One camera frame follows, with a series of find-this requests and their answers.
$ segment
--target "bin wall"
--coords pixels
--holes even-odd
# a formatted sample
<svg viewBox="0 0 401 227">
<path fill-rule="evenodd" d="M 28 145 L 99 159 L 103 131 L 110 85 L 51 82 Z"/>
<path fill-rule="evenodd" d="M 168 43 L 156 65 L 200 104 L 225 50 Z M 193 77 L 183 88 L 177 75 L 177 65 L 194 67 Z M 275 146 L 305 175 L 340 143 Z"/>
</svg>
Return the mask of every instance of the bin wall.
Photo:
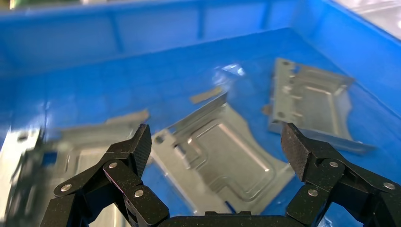
<svg viewBox="0 0 401 227">
<path fill-rule="evenodd" d="M 289 27 L 296 0 L 117 2 L 0 17 L 0 75 L 20 76 Z"/>
<path fill-rule="evenodd" d="M 398 39 L 326 0 L 301 1 L 291 26 L 385 105 L 401 113 Z"/>
</svg>

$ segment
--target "blue plastic bin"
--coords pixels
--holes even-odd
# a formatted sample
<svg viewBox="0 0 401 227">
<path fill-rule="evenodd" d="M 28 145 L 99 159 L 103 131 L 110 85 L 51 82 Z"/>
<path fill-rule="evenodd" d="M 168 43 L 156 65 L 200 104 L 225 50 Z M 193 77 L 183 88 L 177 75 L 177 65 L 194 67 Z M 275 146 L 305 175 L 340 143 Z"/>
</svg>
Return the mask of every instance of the blue plastic bin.
<svg viewBox="0 0 401 227">
<path fill-rule="evenodd" d="M 213 86 L 214 67 L 240 62 L 251 73 L 229 103 L 285 160 L 260 111 L 277 57 L 357 80 L 350 132 L 378 150 L 344 156 L 401 182 L 400 42 L 324 0 L 113 2 L 1 15 L 0 137 L 10 127 L 101 123 L 143 108 L 156 131 L 199 107 L 188 97 Z M 144 181 L 172 215 L 190 214 L 155 166 Z M 283 214 L 300 185 L 291 181 L 264 214 Z M 326 217 L 327 226 L 361 226 L 335 204 Z"/>
</svg>

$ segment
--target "hole in metal part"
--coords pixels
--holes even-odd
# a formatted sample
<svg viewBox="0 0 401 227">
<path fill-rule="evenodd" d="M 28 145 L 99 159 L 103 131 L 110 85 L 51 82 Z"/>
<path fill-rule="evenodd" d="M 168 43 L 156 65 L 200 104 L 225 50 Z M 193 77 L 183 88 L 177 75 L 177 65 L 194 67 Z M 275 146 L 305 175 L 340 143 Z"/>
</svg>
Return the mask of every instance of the hole in metal part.
<svg viewBox="0 0 401 227">
<path fill-rule="evenodd" d="M 156 136 L 155 143 L 162 144 L 164 142 L 164 136 Z"/>
<path fill-rule="evenodd" d="M 231 206 L 231 204 L 228 201 L 225 201 L 224 203 L 227 205 L 228 209 L 231 211 L 232 214 L 236 213 L 234 207 Z"/>
<path fill-rule="evenodd" d="M 295 77 L 295 74 L 297 74 L 301 70 L 301 67 L 299 65 L 296 65 L 293 69 L 292 72 L 294 73 L 292 76 Z"/>
<path fill-rule="evenodd" d="M 27 139 L 28 139 L 28 133 L 22 132 L 22 133 L 18 136 L 17 142 L 18 142 L 18 143 L 22 143 L 22 142 L 25 142 Z"/>
<path fill-rule="evenodd" d="M 283 112 L 278 112 L 277 115 L 278 115 L 279 117 L 281 117 L 281 118 L 286 117 L 286 115 L 285 115 Z"/>
<path fill-rule="evenodd" d="M 56 163 L 57 160 L 57 152 L 56 151 L 51 151 L 51 152 L 46 152 L 43 154 L 42 158 L 42 166 L 53 166 Z"/>
</svg>

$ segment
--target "blurred metal part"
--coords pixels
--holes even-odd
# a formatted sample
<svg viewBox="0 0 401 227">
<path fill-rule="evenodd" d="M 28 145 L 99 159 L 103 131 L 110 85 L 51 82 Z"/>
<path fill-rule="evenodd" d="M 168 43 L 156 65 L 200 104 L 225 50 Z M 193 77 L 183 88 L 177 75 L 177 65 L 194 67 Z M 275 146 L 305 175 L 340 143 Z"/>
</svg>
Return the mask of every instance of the blurred metal part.
<svg viewBox="0 0 401 227">
<path fill-rule="evenodd" d="M 0 151 L 0 223 L 6 222 L 7 215 L 18 209 L 21 200 L 21 196 L 15 193 L 18 181 L 29 177 L 34 166 L 38 165 L 37 160 L 26 160 L 26 153 L 35 148 L 40 134 L 39 129 L 29 129 L 10 131 L 6 135 Z"/>
<path fill-rule="evenodd" d="M 363 154 L 374 146 L 353 141 L 347 127 L 352 109 L 348 88 L 353 78 L 278 58 L 274 73 L 273 110 L 268 128 L 281 133 L 292 122 L 314 140 L 336 149 Z"/>
<path fill-rule="evenodd" d="M 38 143 L 35 153 L 40 154 L 38 166 L 30 171 L 30 180 L 19 180 L 15 187 L 18 201 L 13 201 L 13 213 L 8 213 L 6 227 L 37 227 L 40 225 L 50 199 L 54 198 L 54 188 L 71 177 L 95 165 L 111 144 L 127 140 L 133 136 L 138 126 L 147 118 L 147 110 L 113 118 L 100 125 L 80 126 L 61 130 L 59 139 Z M 7 146 L 15 151 L 14 145 Z M 40 166 L 46 153 L 57 153 L 52 166 Z M 4 165 L 0 164 L 0 173 Z M 114 204 L 105 208 L 91 227 L 124 227 L 129 226 L 123 215 Z"/>
<path fill-rule="evenodd" d="M 260 214 L 294 175 L 288 164 L 260 147 L 226 97 L 153 137 L 152 157 L 195 215 Z"/>
</svg>

